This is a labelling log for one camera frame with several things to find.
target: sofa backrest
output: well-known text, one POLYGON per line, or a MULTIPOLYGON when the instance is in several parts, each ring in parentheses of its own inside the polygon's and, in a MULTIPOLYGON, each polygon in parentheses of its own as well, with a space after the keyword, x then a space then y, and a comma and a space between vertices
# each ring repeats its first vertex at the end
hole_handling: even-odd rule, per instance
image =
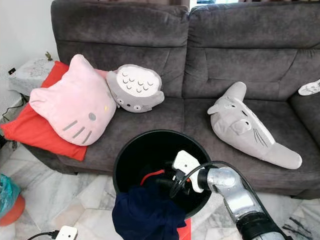
POLYGON ((283 101, 320 79, 320 4, 212 4, 189 14, 185 98, 218 98, 234 82, 245 98, 283 101))
POLYGON ((153 69, 167 97, 181 97, 188 38, 188 8, 96 0, 55 0, 51 20, 65 64, 83 54, 93 67, 124 64, 153 69))

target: plush toy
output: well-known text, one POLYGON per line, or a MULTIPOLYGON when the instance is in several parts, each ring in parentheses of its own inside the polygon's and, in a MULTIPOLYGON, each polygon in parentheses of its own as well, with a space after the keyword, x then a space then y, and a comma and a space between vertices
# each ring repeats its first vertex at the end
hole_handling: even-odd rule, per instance
POLYGON ((277 143, 258 117, 243 103, 247 87, 234 83, 207 111, 214 133, 234 148, 287 169, 298 169, 301 156, 277 143))
POLYGON ((143 113, 162 103, 162 81, 153 70, 126 64, 116 71, 109 71, 106 81, 118 107, 132 113, 143 113))
POLYGON ((104 133, 117 109, 103 75, 77 54, 60 81, 32 90, 30 106, 64 140, 90 145, 104 133))

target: dark blue fabric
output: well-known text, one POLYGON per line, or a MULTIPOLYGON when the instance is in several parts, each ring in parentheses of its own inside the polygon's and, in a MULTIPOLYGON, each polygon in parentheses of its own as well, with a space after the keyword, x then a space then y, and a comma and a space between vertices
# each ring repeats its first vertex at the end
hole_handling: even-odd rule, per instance
POLYGON ((143 187, 118 194, 112 211, 115 231, 124 240, 178 240, 177 228, 186 226, 185 215, 149 179, 143 187))

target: black trash bin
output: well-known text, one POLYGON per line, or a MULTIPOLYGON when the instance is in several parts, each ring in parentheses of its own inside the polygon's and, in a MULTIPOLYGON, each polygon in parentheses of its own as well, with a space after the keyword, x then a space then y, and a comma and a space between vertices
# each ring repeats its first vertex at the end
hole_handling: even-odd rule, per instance
MULTIPOLYGON (((155 172, 164 169, 175 160, 177 153, 185 150, 200 164, 210 161, 204 148, 193 138, 173 130, 152 130, 130 140, 118 154, 114 170, 113 185, 118 193, 126 193, 132 186, 140 184, 139 173, 143 168, 155 172)), ((184 209, 186 219, 196 214, 208 201, 211 191, 202 193, 190 191, 189 195, 178 193, 173 199, 175 204, 184 209)))

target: marble floor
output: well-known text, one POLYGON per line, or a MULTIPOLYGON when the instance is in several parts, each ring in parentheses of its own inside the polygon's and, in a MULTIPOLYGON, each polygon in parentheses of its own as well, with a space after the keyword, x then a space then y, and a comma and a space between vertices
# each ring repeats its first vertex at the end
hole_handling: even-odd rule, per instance
MULTIPOLYGON (((63 225, 78 229, 77 240, 121 240, 112 222, 116 192, 112 177, 53 171, 23 145, 13 151, 7 143, 0 150, 0 172, 21 187, 26 206, 13 224, 0 227, 1 240, 26 240, 40 232, 59 230, 63 225)), ((275 222, 295 240, 320 239, 320 200, 291 199, 258 193, 275 222)), ((223 205, 212 194, 205 207, 191 218, 192 240, 241 240, 223 205)), ((48 240, 47 236, 37 240, 48 240)))

